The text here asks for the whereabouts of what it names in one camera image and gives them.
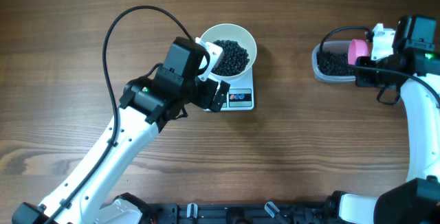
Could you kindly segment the white digital kitchen scale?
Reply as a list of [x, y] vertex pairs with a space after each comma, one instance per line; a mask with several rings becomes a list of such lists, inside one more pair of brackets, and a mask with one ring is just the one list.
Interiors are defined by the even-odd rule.
[[217, 76], [213, 73], [203, 74], [202, 80], [211, 79], [220, 83], [224, 81], [230, 85], [226, 94], [226, 101], [221, 111], [249, 111], [254, 108], [254, 81], [252, 67], [247, 68], [236, 76]]

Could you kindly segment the black beans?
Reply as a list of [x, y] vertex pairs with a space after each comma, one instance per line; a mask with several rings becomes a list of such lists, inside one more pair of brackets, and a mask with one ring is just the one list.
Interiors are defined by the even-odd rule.
[[219, 76], [235, 76], [240, 74], [249, 63], [248, 51], [236, 41], [216, 40], [215, 45], [223, 49], [223, 58], [212, 72]]

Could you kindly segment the pink scoop blue handle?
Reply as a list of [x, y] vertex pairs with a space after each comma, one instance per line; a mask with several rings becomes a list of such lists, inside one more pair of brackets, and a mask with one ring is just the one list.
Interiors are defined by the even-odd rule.
[[370, 56], [367, 42], [360, 39], [353, 39], [349, 44], [348, 64], [355, 65], [359, 57]]

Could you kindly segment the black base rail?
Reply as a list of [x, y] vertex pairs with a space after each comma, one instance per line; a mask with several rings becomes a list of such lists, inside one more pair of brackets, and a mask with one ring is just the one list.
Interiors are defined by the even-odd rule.
[[146, 203], [132, 194], [118, 195], [98, 210], [94, 223], [215, 224], [215, 223], [372, 223], [373, 210], [355, 213], [341, 208], [343, 192], [324, 202], [260, 204]]

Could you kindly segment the white bowl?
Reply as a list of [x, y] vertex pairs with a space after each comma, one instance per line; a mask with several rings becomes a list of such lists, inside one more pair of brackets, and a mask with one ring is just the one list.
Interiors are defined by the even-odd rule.
[[253, 36], [243, 27], [231, 23], [215, 25], [201, 35], [201, 40], [214, 43], [216, 40], [236, 41], [249, 54], [249, 63], [244, 71], [252, 67], [257, 55], [257, 46]]

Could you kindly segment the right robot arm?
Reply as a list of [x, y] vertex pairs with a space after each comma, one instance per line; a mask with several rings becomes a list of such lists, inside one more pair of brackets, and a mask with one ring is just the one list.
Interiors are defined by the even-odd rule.
[[373, 44], [352, 41], [348, 64], [358, 86], [392, 87], [408, 121], [410, 159], [406, 182], [372, 199], [345, 194], [339, 215], [352, 223], [439, 222], [439, 53], [433, 43], [436, 20], [403, 16], [395, 30], [376, 25]]

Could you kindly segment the clear plastic bean container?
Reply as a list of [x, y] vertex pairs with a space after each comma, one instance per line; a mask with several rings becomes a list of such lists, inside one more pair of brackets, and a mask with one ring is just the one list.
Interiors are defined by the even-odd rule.
[[[349, 45], [351, 41], [327, 41], [323, 45], [323, 50], [325, 52], [331, 53], [346, 53], [349, 50]], [[321, 82], [328, 83], [343, 83], [343, 82], [354, 82], [355, 76], [330, 76], [321, 72], [318, 67], [318, 57], [320, 44], [317, 44], [311, 54], [311, 64], [313, 68], [314, 78]]]

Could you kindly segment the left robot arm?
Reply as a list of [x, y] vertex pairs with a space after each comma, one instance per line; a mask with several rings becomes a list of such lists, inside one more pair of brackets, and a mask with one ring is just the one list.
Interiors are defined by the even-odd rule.
[[106, 131], [70, 176], [38, 205], [23, 202], [12, 222], [138, 222], [142, 213], [134, 205], [102, 208], [102, 204], [128, 165], [167, 122], [185, 116], [186, 104], [221, 110], [230, 86], [208, 75], [222, 58], [218, 45], [200, 38], [176, 38], [154, 78], [140, 76], [127, 83]]

